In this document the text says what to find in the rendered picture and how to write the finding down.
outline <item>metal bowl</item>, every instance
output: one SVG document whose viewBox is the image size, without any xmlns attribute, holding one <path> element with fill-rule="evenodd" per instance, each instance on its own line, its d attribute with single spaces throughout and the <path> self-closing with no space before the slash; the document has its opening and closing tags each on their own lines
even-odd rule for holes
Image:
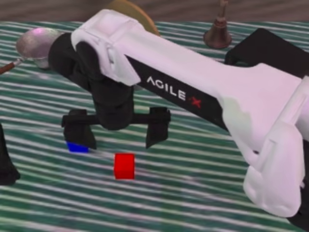
<svg viewBox="0 0 309 232">
<path fill-rule="evenodd" d="M 51 28 L 34 28 L 16 42 L 16 50 L 23 59 L 32 60 L 39 68 L 48 69 L 48 53 L 53 42 L 62 33 Z"/>
</svg>

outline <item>brown bell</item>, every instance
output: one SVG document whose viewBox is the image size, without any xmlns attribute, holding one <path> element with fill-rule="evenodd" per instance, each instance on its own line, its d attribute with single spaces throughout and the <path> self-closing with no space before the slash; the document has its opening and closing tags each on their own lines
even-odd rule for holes
<svg viewBox="0 0 309 232">
<path fill-rule="evenodd" d="M 228 0 L 220 0 L 220 11 L 209 31 L 204 34 L 204 42 L 211 48 L 226 48 L 232 42 L 232 37 L 227 31 L 227 21 L 225 18 L 225 9 Z"/>
</svg>

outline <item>blue block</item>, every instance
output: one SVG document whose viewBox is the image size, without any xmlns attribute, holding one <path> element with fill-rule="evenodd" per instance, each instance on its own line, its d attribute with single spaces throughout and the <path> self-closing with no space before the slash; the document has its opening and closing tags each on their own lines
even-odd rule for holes
<svg viewBox="0 0 309 232">
<path fill-rule="evenodd" d="M 71 142 L 67 142 L 67 146 L 70 152 L 88 153 L 89 148 L 86 146 L 80 146 Z"/>
</svg>

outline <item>striped tablecloth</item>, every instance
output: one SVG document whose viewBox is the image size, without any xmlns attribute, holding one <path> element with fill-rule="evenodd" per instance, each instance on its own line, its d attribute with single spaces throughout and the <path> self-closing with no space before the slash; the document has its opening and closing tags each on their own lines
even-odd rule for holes
<svg viewBox="0 0 309 232">
<path fill-rule="evenodd" d="M 33 27 L 72 31 L 80 23 L 0 23 L 0 63 L 17 57 L 14 43 Z M 225 50 L 201 40 L 210 24 L 158 22 L 162 35 L 222 61 Z M 230 23 L 231 47 L 256 28 L 309 49 L 307 23 Z M 279 232 L 299 231 L 285 219 L 255 207 L 242 182 L 247 165 L 220 128 L 142 90 L 136 109 L 168 106 L 169 139 L 145 149 L 146 127 L 93 131 L 98 150 L 67 151 L 60 126 L 69 109 L 93 113 L 90 95 L 59 75 L 26 62 L 1 76 L 0 121 L 10 155 L 22 174 L 0 188 L 0 232 Z M 136 154 L 136 180 L 113 177 L 115 152 Z"/>
</svg>

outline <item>wooden handle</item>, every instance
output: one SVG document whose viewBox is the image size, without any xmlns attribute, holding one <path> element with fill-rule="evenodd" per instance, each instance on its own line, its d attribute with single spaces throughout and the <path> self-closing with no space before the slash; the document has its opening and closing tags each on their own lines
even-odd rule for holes
<svg viewBox="0 0 309 232">
<path fill-rule="evenodd" d="M 0 75 L 6 73 L 7 71 L 15 68 L 14 62 L 11 62 L 3 67 L 0 68 Z"/>
</svg>

